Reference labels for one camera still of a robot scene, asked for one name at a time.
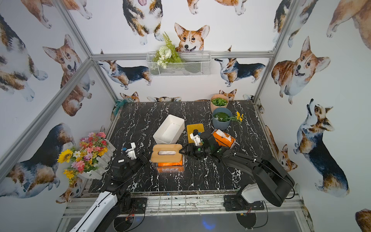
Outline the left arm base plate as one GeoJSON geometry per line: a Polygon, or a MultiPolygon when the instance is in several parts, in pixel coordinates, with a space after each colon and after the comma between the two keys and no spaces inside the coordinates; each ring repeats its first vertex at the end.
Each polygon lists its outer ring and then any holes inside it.
{"type": "Polygon", "coordinates": [[[145,197],[127,198],[124,200],[122,214],[145,214],[148,199],[145,197]]]}

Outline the clear plastic tissue box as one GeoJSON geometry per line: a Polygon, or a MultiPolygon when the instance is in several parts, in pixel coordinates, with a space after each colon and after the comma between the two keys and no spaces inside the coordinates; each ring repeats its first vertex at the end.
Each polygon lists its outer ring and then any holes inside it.
{"type": "Polygon", "coordinates": [[[182,173],[185,170],[185,158],[183,157],[183,159],[184,159],[183,166],[158,167],[157,166],[158,163],[154,163],[153,165],[154,165],[154,167],[156,168],[156,170],[159,173],[163,173],[163,174],[167,174],[167,173],[182,173]]]}

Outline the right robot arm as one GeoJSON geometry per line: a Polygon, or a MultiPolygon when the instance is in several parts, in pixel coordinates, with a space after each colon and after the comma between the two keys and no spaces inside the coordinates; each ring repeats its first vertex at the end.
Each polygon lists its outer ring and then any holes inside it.
{"type": "Polygon", "coordinates": [[[238,169],[254,179],[253,184],[241,187],[240,198],[252,204],[263,200],[280,207],[294,190],[295,182],[274,157],[259,158],[233,149],[236,140],[221,130],[198,132],[189,135],[192,143],[179,153],[201,160],[211,157],[215,162],[238,169]]]}

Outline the light wooden slotted lid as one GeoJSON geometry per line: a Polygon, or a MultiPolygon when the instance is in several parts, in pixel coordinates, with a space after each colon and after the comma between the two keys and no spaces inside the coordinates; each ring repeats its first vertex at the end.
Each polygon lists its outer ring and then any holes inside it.
{"type": "Polygon", "coordinates": [[[162,144],[155,145],[151,154],[152,163],[178,163],[182,159],[180,150],[182,149],[180,144],[162,144]]]}

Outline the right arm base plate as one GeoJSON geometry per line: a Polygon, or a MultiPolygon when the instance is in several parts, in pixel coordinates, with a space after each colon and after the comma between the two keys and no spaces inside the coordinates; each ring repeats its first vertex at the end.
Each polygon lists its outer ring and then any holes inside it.
{"type": "Polygon", "coordinates": [[[265,210],[263,201],[248,203],[243,197],[237,195],[225,195],[223,199],[223,206],[227,212],[265,210]]]}

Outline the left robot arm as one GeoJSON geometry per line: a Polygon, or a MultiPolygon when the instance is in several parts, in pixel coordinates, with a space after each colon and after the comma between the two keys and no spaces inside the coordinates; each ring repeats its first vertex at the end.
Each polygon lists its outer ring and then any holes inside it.
{"type": "Polygon", "coordinates": [[[142,152],[133,165],[129,162],[123,164],[123,181],[113,181],[106,191],[101,192],[91,208],[84,214],[79,222],[72,227],[72,232],[105,232],[115,219],[121,214],[135,215],[146,213],[147,199],[139,201],[131,197],[127,185],[131,179],[149,164],[148,158],[142,152]]]}

